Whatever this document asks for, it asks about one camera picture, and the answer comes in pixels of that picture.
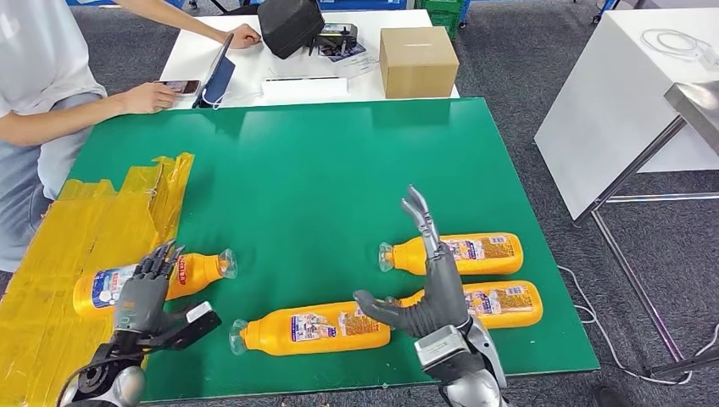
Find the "person's left hand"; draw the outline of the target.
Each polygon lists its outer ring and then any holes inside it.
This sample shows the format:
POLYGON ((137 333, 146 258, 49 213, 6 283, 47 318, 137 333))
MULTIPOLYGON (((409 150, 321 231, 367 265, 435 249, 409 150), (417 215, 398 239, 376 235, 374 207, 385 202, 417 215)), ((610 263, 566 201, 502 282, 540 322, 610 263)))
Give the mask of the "person's left hand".
POLYGON ((261 42, 260 34, 250 25, 242 24, 227 32, 231 37, 230 48, 245 49, 261 42))

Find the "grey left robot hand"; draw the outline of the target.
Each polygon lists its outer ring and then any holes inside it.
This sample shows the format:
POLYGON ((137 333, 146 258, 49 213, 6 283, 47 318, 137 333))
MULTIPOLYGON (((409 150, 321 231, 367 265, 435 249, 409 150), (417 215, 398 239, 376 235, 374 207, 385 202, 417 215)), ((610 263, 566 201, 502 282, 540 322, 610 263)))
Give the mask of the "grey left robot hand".
POLYGON ((114 329, 158 336, 178 323, 164 311, 170 275, 183 252, 174 239, 153 249, 137 263, 114 306, 114 329))

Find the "person's right hand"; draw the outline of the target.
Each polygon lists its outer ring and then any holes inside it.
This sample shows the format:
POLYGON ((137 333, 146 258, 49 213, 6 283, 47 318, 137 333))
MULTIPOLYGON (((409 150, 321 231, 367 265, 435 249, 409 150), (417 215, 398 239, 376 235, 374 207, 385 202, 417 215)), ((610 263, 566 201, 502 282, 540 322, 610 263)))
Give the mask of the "person's right hand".
POLYGON ((178 92, 159 82, 148 82, 114 95, 122 114, 154 114, 175 105, 178 92))

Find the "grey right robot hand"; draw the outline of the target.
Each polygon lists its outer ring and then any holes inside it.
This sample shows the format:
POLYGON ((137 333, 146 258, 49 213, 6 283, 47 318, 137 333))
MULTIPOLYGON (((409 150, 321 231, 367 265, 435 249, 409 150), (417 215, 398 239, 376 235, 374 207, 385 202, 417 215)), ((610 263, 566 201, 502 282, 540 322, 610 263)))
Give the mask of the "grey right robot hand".
POLYGON ((440 240, 425 198, 413 185, 408 185, 408 194, 401 206, 415 222, 426 252, 422 298, 403 307, 381 301, 366 290, 355 291, 353 297, 373 320, 421 338, 444 326, 459 328, 467 323, 469 314, 454 256, 448 244, 440 240))

